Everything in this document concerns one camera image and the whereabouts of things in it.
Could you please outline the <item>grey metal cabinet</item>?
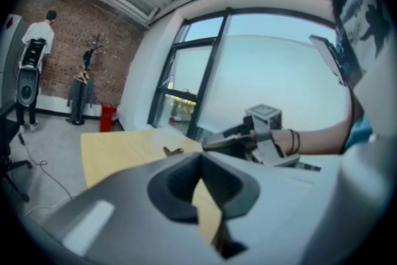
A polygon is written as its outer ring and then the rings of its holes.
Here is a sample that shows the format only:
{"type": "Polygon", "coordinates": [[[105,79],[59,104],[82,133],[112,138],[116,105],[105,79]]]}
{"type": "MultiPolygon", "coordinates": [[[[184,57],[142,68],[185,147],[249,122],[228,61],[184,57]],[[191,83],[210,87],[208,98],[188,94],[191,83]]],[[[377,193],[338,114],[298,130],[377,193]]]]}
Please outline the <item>grey metal cabinet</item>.
{"type": "Polygon", "coordinates": [[[17,64],[27,24],[21,16],[9,14],[0,30],[0,108],[14,100],[17,64]]]}

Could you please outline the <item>black window frame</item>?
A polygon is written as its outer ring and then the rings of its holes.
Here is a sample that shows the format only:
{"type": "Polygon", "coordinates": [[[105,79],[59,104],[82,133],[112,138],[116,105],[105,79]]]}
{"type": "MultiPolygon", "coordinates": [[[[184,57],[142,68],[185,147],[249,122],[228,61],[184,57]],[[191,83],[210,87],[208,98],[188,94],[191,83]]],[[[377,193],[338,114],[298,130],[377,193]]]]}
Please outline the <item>black window frame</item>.
{"type": "Polygon", "coordinates": [[[222,12],[180,28],[161,72],[148,122],[194,140],[242,122],[258,107],[281,126],[326,128],[343,118],[345,93],[310,41],[334,30],[302,17],[222,12]]]}

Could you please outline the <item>grey hanging coat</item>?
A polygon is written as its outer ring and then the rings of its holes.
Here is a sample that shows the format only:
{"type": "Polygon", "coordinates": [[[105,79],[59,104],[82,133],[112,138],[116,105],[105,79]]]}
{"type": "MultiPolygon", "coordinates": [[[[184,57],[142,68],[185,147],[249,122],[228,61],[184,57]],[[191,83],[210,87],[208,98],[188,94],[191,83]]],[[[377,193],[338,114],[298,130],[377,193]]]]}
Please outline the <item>grey hanging coat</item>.
{"type": "Polygon", "coordinates": [[[68,95],[67,106],[71,109],[71,113],[67,121],[73,125],[83,125],[86,105],[89,104],[92,107],[95,101],[94,82],[87,80],[84,83],[74,79],[68,95]]]}

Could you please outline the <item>grey round-faced device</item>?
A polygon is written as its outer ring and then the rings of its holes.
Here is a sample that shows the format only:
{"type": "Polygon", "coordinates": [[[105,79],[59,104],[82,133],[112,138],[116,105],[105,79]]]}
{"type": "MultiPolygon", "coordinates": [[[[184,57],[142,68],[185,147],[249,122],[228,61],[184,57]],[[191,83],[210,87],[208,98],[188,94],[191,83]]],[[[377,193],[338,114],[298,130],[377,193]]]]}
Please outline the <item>grey round-faced device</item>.
{"type": "Polygon", "coordinates": [[[17,75],[16,98],[28,107],[33,103],[38,92],[39,71],[36,68],[21,67],[17,75]]]}

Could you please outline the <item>black coat rack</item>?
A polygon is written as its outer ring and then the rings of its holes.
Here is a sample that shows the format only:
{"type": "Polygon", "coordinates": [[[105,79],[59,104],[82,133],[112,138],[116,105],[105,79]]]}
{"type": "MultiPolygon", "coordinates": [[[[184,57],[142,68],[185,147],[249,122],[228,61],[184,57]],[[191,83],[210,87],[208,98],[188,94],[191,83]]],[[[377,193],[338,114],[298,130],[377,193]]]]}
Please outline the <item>black coat rack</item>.
{"type": "Polygon", "coordinates": [[[97,53],[96,51],[102,47],[102,39],[100,38],[100,34],[93,36],[92,40],[90,42],[87,42],[87,45],[88,49],[84,52],[83,55],[83,68],[81,71],[86,71],[89,75],[92,57],[97,53]]]}

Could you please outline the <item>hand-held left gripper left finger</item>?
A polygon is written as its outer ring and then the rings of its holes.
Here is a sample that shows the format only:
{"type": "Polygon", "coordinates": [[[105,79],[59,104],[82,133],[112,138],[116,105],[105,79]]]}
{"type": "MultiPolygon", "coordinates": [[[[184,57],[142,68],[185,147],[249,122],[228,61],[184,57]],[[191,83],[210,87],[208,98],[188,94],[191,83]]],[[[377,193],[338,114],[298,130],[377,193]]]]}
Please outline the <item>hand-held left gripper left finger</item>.
{"type": "Polygon", "coordinates": [[[72,263],[220,265],[204,240],[192,195],[199,154],[124,169],[64,205],[44,229],[71,253],[72,263]]]}

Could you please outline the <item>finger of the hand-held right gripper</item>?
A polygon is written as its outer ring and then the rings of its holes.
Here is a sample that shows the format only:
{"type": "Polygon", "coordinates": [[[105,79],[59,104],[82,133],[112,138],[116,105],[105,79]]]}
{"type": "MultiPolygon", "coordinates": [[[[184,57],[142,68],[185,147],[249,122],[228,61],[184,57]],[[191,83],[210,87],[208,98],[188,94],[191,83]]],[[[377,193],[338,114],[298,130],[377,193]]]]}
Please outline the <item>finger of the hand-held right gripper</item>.
{"type": "Polygon", "coordinates": [[[257,147],[250,134],[232,134],[226,137],[222,133],[217,133],[210,135],[202,142],[202,148],[205,151],[226,150],[237,146],[241,146],[244,150],[253,150],[257,147]]]}
{"type": "Polygon", "coordinates": [[[224,137],[229,137],[231,135],[250,135],[253,130],[253,125],[239,124],[224,130],[222,134],[224,137]]]}

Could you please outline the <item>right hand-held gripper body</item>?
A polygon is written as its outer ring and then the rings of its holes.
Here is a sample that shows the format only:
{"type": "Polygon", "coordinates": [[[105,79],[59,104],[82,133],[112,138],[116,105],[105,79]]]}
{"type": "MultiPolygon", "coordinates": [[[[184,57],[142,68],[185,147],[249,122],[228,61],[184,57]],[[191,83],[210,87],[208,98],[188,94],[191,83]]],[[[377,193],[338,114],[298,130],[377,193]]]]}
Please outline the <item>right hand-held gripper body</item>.
{"type": "Polygon", "coordinates": [[[267,167],[294,167],[299,155],[285,156],[274,143],[272,130],[280,130],[282,126],[282,111],[273,107],[258,104],[245,110],[250,130],[255,131],[256,145],[251,151],[254,162],[267,167]]]}

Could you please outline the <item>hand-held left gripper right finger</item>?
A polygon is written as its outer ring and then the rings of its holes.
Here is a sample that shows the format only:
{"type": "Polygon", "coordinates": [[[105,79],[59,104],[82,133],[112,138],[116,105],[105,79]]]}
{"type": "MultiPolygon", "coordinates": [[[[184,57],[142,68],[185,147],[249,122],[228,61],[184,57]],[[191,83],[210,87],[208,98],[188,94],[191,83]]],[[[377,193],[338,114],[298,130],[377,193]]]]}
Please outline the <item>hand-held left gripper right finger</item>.
{"type": "Polygon", "coordinates": [[[222,211],[230,258],[212,248],[202,265],[328,265],[368,235],[368,158],[347,152],[320,171],[270,168],[202,154],[202,178],[222,211]]]}

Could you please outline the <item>white and black backpack unit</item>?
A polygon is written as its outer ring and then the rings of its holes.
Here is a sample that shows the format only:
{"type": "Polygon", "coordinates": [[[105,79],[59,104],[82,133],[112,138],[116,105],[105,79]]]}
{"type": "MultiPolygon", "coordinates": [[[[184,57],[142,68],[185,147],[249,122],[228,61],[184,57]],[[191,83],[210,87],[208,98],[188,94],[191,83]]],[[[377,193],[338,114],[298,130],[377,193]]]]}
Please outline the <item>white and black backpack unit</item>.
{"type": "Polygon", "coordinates": [[[44,38],[30,39],[24,47],[19,69],[35,69],[41,72],[43,57],[46,54],[47,41],[44,38]]]}

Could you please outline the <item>red fire extinguisher box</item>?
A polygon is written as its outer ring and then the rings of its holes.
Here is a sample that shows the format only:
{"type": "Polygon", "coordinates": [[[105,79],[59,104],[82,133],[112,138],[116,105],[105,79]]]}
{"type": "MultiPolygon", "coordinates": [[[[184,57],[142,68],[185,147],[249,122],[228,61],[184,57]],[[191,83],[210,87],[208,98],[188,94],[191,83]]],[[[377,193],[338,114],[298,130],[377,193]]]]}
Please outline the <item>red fire extinguisher box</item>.
{"type": "Polygon", "coordinates": [[[117,120],[117,108],[111,103],[101,104],[100,132],[110,132],[117,120]]]}

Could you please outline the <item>person's right forearm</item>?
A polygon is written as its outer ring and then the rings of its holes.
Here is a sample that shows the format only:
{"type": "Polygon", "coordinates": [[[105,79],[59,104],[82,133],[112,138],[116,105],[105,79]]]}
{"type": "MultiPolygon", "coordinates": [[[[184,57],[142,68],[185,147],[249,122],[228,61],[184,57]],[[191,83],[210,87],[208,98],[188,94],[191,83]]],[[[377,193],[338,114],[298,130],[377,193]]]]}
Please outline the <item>person's right forearm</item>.
{"type": "Polygon", "coordinates": [[[353,145],[367,142],[372,128],[363,116],[353,126],[347,119],[322,130],[273,130],[271,134],[285,155],[341,155],[353,145]]]}

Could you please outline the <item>person's blue printed shirt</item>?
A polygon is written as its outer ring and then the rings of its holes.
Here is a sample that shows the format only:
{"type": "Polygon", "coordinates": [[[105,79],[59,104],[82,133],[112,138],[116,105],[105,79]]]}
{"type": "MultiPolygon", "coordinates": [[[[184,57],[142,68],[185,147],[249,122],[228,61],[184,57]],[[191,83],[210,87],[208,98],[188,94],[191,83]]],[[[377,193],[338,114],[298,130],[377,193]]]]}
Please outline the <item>person's blue printed shirt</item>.
{"type": "Polygon", "coordinates": [[[332,0],[336,19],[337,53],[348,89],[350,110],[332,133],[329,152],[341,154],[368,142],[373,131],[354,88],[376,62],[394,27],[383,0],[332,0]]]}

